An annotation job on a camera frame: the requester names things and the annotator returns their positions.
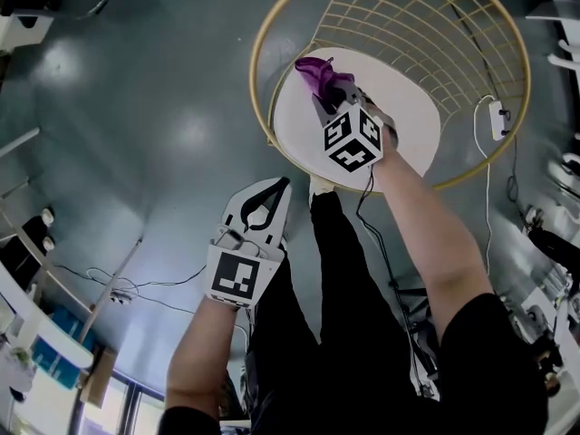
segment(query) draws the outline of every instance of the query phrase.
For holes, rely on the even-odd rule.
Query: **black sleeve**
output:
[[[187,433],[191,435],[219,435],[219,422],[205,412],[193,408],[166,410],[159,423],[158,435]]]
[[[453,432],[544,433],[544,380],[495,295],[480,295],[456,314],[439,362],[441,403]]]

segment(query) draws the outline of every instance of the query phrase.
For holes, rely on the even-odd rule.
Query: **black pants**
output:
[[[311,215],[322,261],[322,343],[306,324],[285,259],[256,307],[249,385],[258,407],[275,391],[294,405],[313,398],[317,411],[321,398],[348,411],[384,411],[385,398],[415,395],[407,337],[369,275],[336,193],[314,196]]]

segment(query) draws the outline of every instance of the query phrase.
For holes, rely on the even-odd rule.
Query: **black and white marker cube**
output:
[[[382,129],[358,103],[324,127],[324,152],[348,172],[382,158]]]

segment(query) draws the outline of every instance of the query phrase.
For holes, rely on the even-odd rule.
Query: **cable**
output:
[[[372,174],[372,166],[371,166],[371,176],[369,177],[369,181],[367,182],[366,187],[364,189],[364,192],[362,193],[361,198],[359,199],[359,203],[356,207],[355,214],[356,214],[356,217],[361,221],[361,224],[364,227],[364,229],[366,230],[367,234],[369,234],[369,236],[371,234],[374,235],[374,238],[371,237],[371,239],[375,243],[375,245],[377,246],[377,249],[379,250],[379,252],[382,254],[384,262],[387,265],[387,271],[389,272],[389,278],[390,278],[389,286],[394,290],[395,298],[397,299],[397,304],[399,305],[399,309],[401,310],[403,323],[405,325],[405,332],[407,334],[407,339],[409,341],[409,350],[410,350],[411,358],[412,358],[411,365],[413,368],[413,372],[415,374],[415,379],[417,379],[417,385],[419,386],[419,392],[421,393],[422,384],[421,384],[421,380],[419,379],[419,372],[417,371],[417,356],[415,355],[415,351],[414,351],[414,348],[412,345],[412,338],[411,338],[411,332],[410,332],[411,324],[410,324],[407,312],[405,311],[405,307],[402,303],[401,296],[399,295],[399,284],[397,284],[395,277],[392,273],[391,262],[389,261],[389,256],[387,255],[387,249],[384,245],[384,240],[382,239],[381,232],[379,232],[375,227],[373,227],[371,224],[366,222],[366,220],[364,220],[364,217],[361,215],[361,206],[363,205],[363,202],[367,199],[367,197],[371,194],[373,186],[374,186],[374,176]]]
[[[507,178],[506,182],[507,199],[512,203],[517,203],[517,199],[519,198],[519,184],[517,183],[516,166],[517,166],[517,136],[514,136],[514,161],[511,166],[511,176]]]
[[[495,97],[493,95],[484,95],[479,99],[478,104],[473,109],[473,139],[475,141],[476,146],[478,147],[479,153],[481,153],[483,155],[483,158],[485,159],[488,158],[488,155],[479,146],[478,140],[478,110],[479,107],[483,104],[483,102],[487,99],[491,99],[492,101],[494,101]],[[487,265],[486,270],[489,276],[489,248],[491,247],[491,238],[493,237],[493,231],[491,230],[491,224],[489,224],[489,180],[491,172],[491,167],[489,166],[489,164],[487,165],[487,168],[488,168],[488,179],[486,182],[486,224],[488,225],[489,236],[488,236],[488,244],[486,246],[486,265]]]
[[[246,308],[246,317],[250,328],[250,336],[252,336],[252,333],[254,332],[254,318],[252,317],[252,311],[249,308]]]
[[[469,27],[469,25],[465,22],[465,16],[461,16],[459,14],[459,12],[457,11],[457,8],[453,4],[452,0],[449,0],[449,1],[451,2],[451,8],[453,9],[453,13],[455,13],[455,15],[457,16],[458,20],[461,21],[461,24],[463,25],[463,27],[465,28],[465,30],[469,34],[469,38],[473,41],[473,43],[475,44],[475,46],[478,48],[479,54],[481,55],[481,59],[483,60],[483,64],[484,64],[484,66],[486,68],[486,73],[488,74],[489,81],[491,82],[491,86],[492,86],[492,88],[494,90],[494,93],[496,94],[496,98],[499,99],[498,87],[496,86],[496,83],[493,80],[493,76],[491,75],[491,69],[489,67],[488,60],[486,60],[486,57],[483,56],[483,50],[481,50],[481,45],[479,45],[478,39],[473,34],[473,31],[471,30],[471,28]]]
[[[91,281],[93,281],[93,282],[96,282],[97,284],[100,284],[100,285],[107,285],[107,283],[105,283],[105,282],[102,282],[101,280],[99,280],[99,279],[95,279],[94,277],[92,277],[92,276],[89,274],[89,272],[90,272],[90,271],[99,271],[100,273],[102,273],[102,274],[105,274],[105,275],[106,275],[106,276],[108,276],[108,277],[112,277],[112,275],[110,275],[110,274],[108,274],[107,272],[103,271],[103,270],[102,270],[102,269],[100,269],[99,267],[89,267],[89,268],[87,269],[87,275],[83,275],[83,274],[81,274],[81,273],[78,273],[78,272],[76,272],[76,271],[72,270],[72,269],[71,269],[70,267],[68,267],[68,266],[64,266],[64,265],[54,265],[54,266],[55,266],[55,267],[60,267],[61,269],[64,269],[64,270],[66,270],[66,271],[70,272],[71,274],[74,274],[75,276],[79,276],[80,278],[83,278],[83,279],[86,279],[86,280],[91,280]],[[197,271],[197,273],[195,273],[195,274],[191,275],[191,276],[190,276],[190,277],[188,277],[186,280],[182,280],[182,281],[180,281],[180,282],[147,282],[147,283],[145,283],[145,284],[135,284],[134,282],[132,282],[132,281],[131,281],[130,279],[128,279],[127,277],[119,277],[117,280],[125,280],[125,281],[127,281],[127,282],[129,282],[129,283],[131,284],[131,287],[128,287],[128,288],[113,288],[113,290],[112,290],[112,291],[113,291],[113,292],[123,292],[123,293],[127,293],[127,291],[128,291],[128,290],[131,290],[131,289],[133,289],[133,288],[134,288],[134,289],[136,289],[136,290],[137,290],[137,293],[135,293],[135,294],[134,294],[135,296],[133,296],[133,298],[132,298],[132,299],[134,299],[134,298],[138,297],[138,298],[140,298],[140,299],[142,299],[142,300],[145,300],[145,301],[150,301],[150,302],[152,302],[152,303],[157,303],[158,305],[165,306],[165,307],[167,307],[167,308],[169,308],[169,309],[173,309],[173,310],[175,310],[175,311],[181,311],[182,313],[194,314],[194,312],[193,312],[193,311],[189,311],[189,309],[179,308],[179,307],[176,307],[176,306],[172,306],[171,304],[163,303],[162,301],[160,301],[160,300],[156,300],[155,298],[149,298],[149,297],[147,297],[147,296],[143,296],[143,295],[141,295],[141,294],[139,293],[139,287],[140,287],[140,286],[146,286],[146,285],[164,285],[164,286],[182,285],[182,284],[185,284],[186,282],[190,281],[191,279],[194,279],[195,277],[199,276],[199,274],[201,274],[201,273],[202,273],[202,271],[203,271],[205,268],[206,268],[206,267],[205,267],[205,266],[203,266],[201,269],[199,269],[199,270]],[[234,326],[235,326],[235,327],[236,327],[238,330],[240,330],[240,331],[241,331],[241,332],[244,334],[244,339],[245,339],[245,342],[246,342],[246,352],[247,352],[247,348],[248,348],[248,335],[247,335],[247,331],[246,331],[246,329],[245,329],[244,327],[242,327],[241,325],[237,325],[237,324],[235,324]]]

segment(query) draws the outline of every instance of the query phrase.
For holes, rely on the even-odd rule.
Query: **black shirt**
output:
[[[361,395],[348,392],[345,386],[343,394],[329,395],[313,385],[313,389],[302,389],[302,401],[296,397],[285,401],[284,395],[269,401],[252,433],[544,432],[543,379],[529,347],[514,334],[508,313],[495,295],[480,295],[456,314],[443,335],[439,364],[440,402],[420,397],[393,399],[393,395],[387,397],[388,388]],[[308,397],[313,392],[315,398]],[[377,401],[384,401],[379,410]],[[201,411],[172,408],[161,419],[159,435],[174,433],[217,435],[220,431],[218,422]]]

